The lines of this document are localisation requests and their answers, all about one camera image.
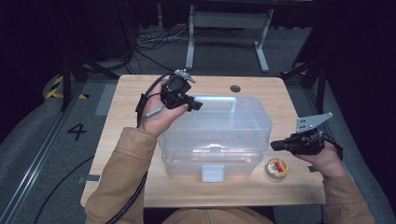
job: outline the person's left hand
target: person's left hand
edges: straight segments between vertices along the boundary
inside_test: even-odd
[[[158,83],[148,94],[148,96],[161,92],[162,86],[166,83],[166,81],[167,80],[164,79]],[[156,94],[148,98],[145,108],[143,109],[143,117],[146,116],[148,112],[157,108],[162,108],[162,110],[150,118],[143,119],[138,128],[160,135],[171,126],[175,119],[187,111],[188,105],[181,105],[174,109],[168,109],[163,105],[163,102],[161,101],[161,95]]]

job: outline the clear storage container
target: clear storage container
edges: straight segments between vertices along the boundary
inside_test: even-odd
[[[196,96],[200,110],[185,113],[159,137],[169,175],[201,175],[205,182],[248,175],[269,147],[272,122],[259,99]]]

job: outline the table top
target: table top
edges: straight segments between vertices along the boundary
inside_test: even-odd
[[[125,75],[119,80],[105,127],[92,162],[90,175],[100,175],[116,146],[122,128],[136,126],[135,107],[140,94],[146,92],[158,76]],[[297,114],[282,79],[277,77],[194,77],[188,95],[255,96],[273,122],[270,142],[295,133]],[[240,92],[230,87],[238,85]],[[289,166],[283,179],[273,179],[264,165],[278,157]],[[200,176],[169,175],[155,150],[145,189],[146,207],[256,206],[324,203],[322,175],[311,173],[310,164],[287,151],[269,147],[262,163],[250,175],[226,175],[224,182],[204,183]],[[98,183],[86,183],[81,197],[84,206]]]

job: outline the tan jacket sleeve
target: tan jacket sleeve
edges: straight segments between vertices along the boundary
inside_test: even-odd
[[[375,223],[366,201],[350,176],[325,179],[323,184],[330,223]]]
[[[149,169],[157,137],[136,128],[124,128],[98,189],[88,199],[86,223],[106,223],[128,202]],[[143,223],[144,191],[118,223]]]

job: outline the yellow and black tape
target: yellow and black tape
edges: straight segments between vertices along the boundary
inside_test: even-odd
[[[57,93],[56,90],[58,89],[59,85],[61,82],[64,80],[64,76],[59,75],[55,81],[52,84],[52,87],[49,90],[49,93],[47,93],[46,98],[60,98],[63,99],[64,95],[62,93]],[[88,100],[90,98],[89,94],[81,94],[78,99],[80,100]]]

